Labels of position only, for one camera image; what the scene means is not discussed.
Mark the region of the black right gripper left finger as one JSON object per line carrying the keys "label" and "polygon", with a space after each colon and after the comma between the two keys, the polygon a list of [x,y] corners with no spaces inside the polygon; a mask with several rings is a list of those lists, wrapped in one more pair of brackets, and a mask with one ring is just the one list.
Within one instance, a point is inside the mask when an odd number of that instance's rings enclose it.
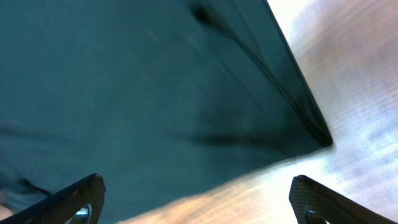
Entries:
{"label": "black right gripper left finger", "polygon": [[1,224],[97,224],[103,209],[105,192],[102,176],[91,174],[1,220]]}

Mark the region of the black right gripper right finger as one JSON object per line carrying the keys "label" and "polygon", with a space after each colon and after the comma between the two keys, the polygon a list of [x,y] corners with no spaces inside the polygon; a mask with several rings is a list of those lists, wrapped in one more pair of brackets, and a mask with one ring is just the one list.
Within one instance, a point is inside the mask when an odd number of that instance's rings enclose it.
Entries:
{"label": "black right gripper right finger", "polygon": [[292,179],[289,202],[298,224],[397,224],[305,175]]}

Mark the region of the black t-shirt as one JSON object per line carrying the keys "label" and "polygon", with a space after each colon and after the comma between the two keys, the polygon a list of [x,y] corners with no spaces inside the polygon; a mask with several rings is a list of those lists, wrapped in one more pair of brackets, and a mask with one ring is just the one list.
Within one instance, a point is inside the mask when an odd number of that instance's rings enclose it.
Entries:
{"label": "black t-shirt", "polygon": [[1,2],[1,190],[115,223],[333,140],[264,0]]}

